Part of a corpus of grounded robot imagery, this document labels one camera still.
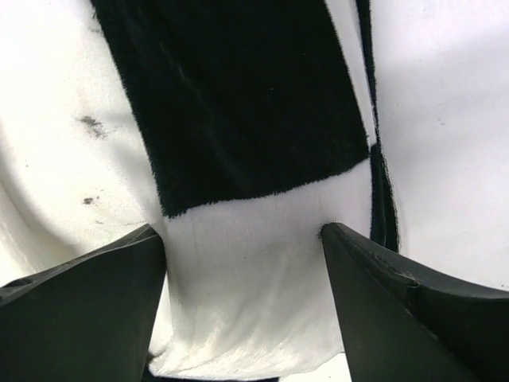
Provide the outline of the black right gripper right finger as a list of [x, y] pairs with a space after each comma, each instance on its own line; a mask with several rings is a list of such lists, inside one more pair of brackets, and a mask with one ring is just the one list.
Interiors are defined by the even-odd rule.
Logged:
[[354, 381], [505, 381], [508, 293], [424, 266], [343, 224], [321, 229]]

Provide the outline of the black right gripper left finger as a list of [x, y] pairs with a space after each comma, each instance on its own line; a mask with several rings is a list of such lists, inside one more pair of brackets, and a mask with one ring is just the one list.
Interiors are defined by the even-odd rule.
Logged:
[[1, 289], [4, 381], [140, 381], [165, 277], [144, 226]]

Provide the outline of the black white checkered pillowcase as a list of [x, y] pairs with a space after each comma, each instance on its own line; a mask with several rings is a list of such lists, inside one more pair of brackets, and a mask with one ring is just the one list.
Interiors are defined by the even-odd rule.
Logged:
[[4, 1], [1, 279], [149, 225], [154, 375], [318, 368], [321, 227], [398, 246], [375, 95], [369, 1]]

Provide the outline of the white pillow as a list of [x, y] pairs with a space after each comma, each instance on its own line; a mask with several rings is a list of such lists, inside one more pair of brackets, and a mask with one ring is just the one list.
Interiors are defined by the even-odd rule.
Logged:
[[400, 250], [508, 287], [508, 4], [373, 1], [379, 130]]

